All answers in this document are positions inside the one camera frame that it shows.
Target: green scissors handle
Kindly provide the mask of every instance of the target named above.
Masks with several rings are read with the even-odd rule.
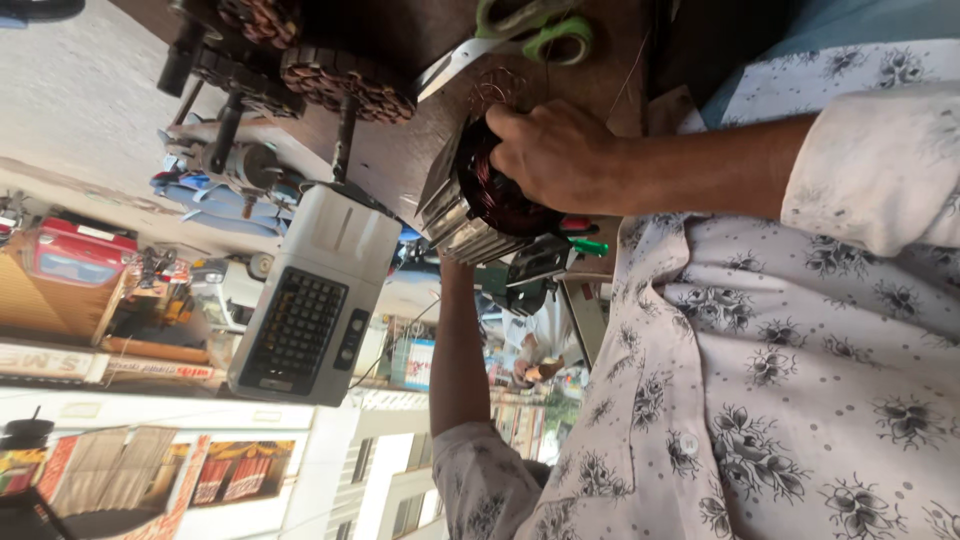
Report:
[[[510,39],[528,30],[544,26],[551,18],[569,12],[583,0],[532,0],[522,8],[497,21],[490,20],[496,0],[480,0],[477,5],[475,37]]]
[[[573,65],[590,54],[592,44],[593,31],[589,23],[581,16],[574,16],[543,27],[539,34],[523,43],[522,52],[532,61]]]

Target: hand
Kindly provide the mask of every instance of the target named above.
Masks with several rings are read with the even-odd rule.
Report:
[[[619,139],[567,102],[538,105],[530,114],[494,105],[487,124],[503,139],[491,164],[527,198],[576,213],[612,213],[622,198],[613,178]]]

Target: white car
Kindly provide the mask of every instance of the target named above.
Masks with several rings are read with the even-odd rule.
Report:
[[[273,263],[274,257],[265,253],[249,260],[203,258],[194,262],[190,290],[213,330],[239,334],[247,330]]]

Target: car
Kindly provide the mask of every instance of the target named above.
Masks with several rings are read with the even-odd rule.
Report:
[[[98,287],[136,258],[136,232],[66,210],[35,217],[25,235],[24,269],[41,280]]]
[[[202,258],[190,268],[190,291],[215,331],[243,334],[263,292],[274,257]]]

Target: scissors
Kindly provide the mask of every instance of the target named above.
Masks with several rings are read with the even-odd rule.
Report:
[[[417,77],[417,101],[429,97],[487,53],[519,54],[552,65],[573,65],[589,55],[593,31],[586,19],[572,16],[549,24],[551,19],[565,15],[582,0],[534,0],[493,22],[490,11],[495,1],[480,0],[474,37],[440,57]],[[540,29],[538,33],[528,37],[537,29]]]

